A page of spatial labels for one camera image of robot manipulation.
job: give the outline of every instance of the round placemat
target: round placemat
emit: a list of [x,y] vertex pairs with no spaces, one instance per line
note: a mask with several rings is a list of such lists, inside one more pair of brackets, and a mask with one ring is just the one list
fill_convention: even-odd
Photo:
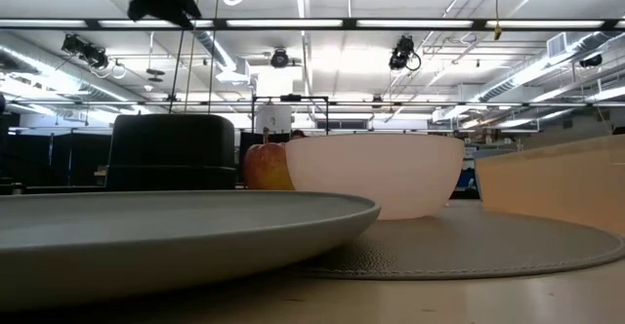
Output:
[[589,226],[473,209],[376,222],[356,241],[289,268],[348,279],[467,279],[543,274],[625,257],[622,237]]

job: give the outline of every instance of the black bin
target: black bin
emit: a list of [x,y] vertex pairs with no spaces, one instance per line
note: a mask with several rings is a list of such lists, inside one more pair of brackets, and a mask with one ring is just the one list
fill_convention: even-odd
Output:
[[120,115],[106,187],[117,191],[233,189],[234,127],[217,115]]

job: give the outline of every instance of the gray plate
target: gray plate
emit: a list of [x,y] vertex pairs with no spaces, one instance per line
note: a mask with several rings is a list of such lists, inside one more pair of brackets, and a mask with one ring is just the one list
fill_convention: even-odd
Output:
[[130,192],[0,198],[0,309],[232,279],[315,256],[378,217],[327,193]]

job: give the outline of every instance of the white bowl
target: white bowl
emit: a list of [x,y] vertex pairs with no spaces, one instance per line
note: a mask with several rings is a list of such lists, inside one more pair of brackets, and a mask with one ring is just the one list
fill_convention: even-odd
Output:
[[381,220],[435,214],[462,170],[464,143],[417,134],[310,137],[286,145],[298,191],[362,196],[382,205]]

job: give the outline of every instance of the apple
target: apple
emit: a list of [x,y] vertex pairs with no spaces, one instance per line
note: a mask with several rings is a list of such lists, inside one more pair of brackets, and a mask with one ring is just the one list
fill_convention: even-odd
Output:
[[251,189],[295,190],[286,165],[283,143],[268,142],[269,130],[264,130],[263,144],[254,144],[243,162],[243,174]]

